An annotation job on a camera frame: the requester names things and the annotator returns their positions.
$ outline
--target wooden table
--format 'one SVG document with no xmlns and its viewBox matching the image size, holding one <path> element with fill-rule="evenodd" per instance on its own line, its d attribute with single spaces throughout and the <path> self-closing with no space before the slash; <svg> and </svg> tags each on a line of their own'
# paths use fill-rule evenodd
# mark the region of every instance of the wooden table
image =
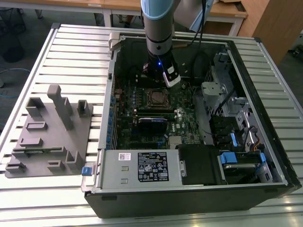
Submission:
<svg viewBox="0 0 303 227">
<path fill-rule="evenodd" d="M 0 1 L 0 7 L 102 13 L 106 27 L 112 27 L 113 14 L 134 16 L 141 14 L 140 0 L 4 0 Z M 227 35 L 236 36 L 247 16 L 247 12 L 238 11 L 233 3 L 218 2 L 213 5 L 207 21 L 232 24 Z M 206 27 L 219 30 L 215 25 Z"/>
<path fill-rule="evenodd" d="M 141 14 L 140 0 L 104 0 L 103 5 L 105 26 L 112 26 L 111 15 L 134 15 L 139 16 Z M 228 29 L 229 32 L 226 35 L 236 36 L 242 25 L 242 22 L 247 18 L 247 12 L 238 11 L 237 7 L 233 3 L 218 2 L 212 6 L 207 21 L 209 22 L 224 22 L 232 24 Z"/>
</svg>

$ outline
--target metal bracket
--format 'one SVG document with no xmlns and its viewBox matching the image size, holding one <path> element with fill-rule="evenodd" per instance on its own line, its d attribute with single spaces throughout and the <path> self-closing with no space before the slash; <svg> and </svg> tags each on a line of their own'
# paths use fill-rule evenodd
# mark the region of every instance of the metal bracket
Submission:
<svg viewBox="0 0 303 227">
<path fill-rule="evenodd" d="M 203 95 L 219 96 L 222 94 L 221 86 L 215 82 L 202 83 Z"/>
<path fill-rule="evenodd" d="M 181 177 L 186 177 L 186 169 L 185 169 L 185 161 L 181 160 L 180 161 L 180 172 L 181 172 Z"/>
<path fill-rule="evenodd" d="M 120 47 L 120 32 L 112 32 L 109 34 L 108 46 L 110 51 L 114 51 Z"/>
</svg>

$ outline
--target blue latch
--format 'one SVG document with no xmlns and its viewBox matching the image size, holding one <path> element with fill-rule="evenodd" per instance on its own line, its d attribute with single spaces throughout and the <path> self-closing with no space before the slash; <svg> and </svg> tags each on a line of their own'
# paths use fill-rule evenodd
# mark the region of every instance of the blue latch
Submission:
<svg viewBox="0 0 303 227">
<path fill-rule="evenodd" d="M 236 154 L 234 152 L 223 152 L 220 155 L 220 160 L 222 164 L 237 163 Z"/>
<path fill-rule="evenodd" d="M 93 175 L 93 168 L 92 167 L 82 167 L 81 171 L 82 176 L 92 176 Z"/>
<path fill-rule="evenodd" d="M 235 137 L 235 133 L 231 133 L 231 137 L 232 137 L 233 146 L 237 147 L 238 143 L 237 143 L 237 140 L 236 140 L 236 137 Z"/>
<path fill-rule="evenodd" d="M 265 157 L 264 153 L 260 153 L 260 158 L 261 158 L 262 163 L 266 162 L 266 157 Z"/>
</svg>

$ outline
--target white label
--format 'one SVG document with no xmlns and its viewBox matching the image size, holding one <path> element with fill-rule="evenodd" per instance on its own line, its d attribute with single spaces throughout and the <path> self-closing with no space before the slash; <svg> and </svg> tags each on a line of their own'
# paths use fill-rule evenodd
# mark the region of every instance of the white label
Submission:
<svg viewBox="0 0 303 227">
<path fill-rule="evenodd" d="M 93 7 L 101 7 L 100 4 L 88 4 L 88 6 L 93 6 Z"/>
<path fill-rule="evenodd" d="M 119 153 L 119 161 L 130 161 L 131 153 Z"/>
<path fill-rule="evenodd" d="M 243 18 L 245 18 L 246 16 L 245 15 L 236 14 L 235 17 L 243 17 Z"/>
</svg>

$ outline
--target white table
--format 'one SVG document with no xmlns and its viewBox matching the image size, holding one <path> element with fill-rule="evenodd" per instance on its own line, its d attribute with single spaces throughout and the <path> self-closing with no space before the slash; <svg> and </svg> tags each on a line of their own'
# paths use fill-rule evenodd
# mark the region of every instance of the white table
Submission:
<svg viewBox="0 0 303 227">
<path fill-rule="evenodd" d="M 143 30 L 61 25 L 51 29 L 32 72 L 0 136 L 0 226 L 176 226 L 176 227 L 299 227 L 303 223 L 303 189 L 281 199 L 271 199 L 248 210 L 140 218 L 99 219 L 84 199 L 82 176 L 8 179 L 10 160 L 29 97 L 46 96 L 46 87 L 57 83 L 69 101 L 86 99 L 94 104 L 86 162 L 97 160 L 109 63 L 108 39 L 112 31 L 144 34 Z M 176 32 L 176 37 L 193 34 Z M 272 62 L 264 46 L 253 38 L 204 35 L 207 39 L 232 39 L 256 90 L 298 175 L 303 179 L 302 108 Z"/>
</svg>

